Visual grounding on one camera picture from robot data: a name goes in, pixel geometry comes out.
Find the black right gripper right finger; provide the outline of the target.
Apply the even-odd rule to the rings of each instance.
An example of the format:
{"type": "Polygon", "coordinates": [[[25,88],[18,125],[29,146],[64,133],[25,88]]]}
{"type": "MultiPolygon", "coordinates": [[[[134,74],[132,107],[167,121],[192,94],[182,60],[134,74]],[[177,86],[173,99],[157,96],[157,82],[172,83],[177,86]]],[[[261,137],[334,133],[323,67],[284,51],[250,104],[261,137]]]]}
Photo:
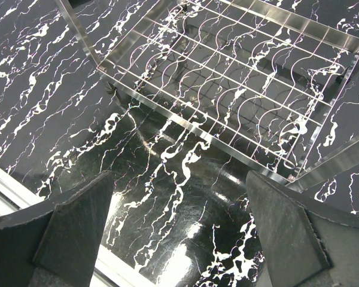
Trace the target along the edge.
{"type": "Polygon", "coordinates": [[[359,286],[359,216],[255,171],[246,189],[265,257],[257,286],[359,286]]]}

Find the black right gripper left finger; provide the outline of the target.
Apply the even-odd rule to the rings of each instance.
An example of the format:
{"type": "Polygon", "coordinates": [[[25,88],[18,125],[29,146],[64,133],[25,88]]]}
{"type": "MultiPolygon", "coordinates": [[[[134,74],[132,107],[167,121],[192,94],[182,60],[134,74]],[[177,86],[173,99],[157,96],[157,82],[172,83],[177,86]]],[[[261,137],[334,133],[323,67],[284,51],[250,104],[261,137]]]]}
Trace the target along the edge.
{"type": "Polygon", "coordinates": [[[104,171],[0,216],[0,286],[89,286],[113,188],[104,171]]]}

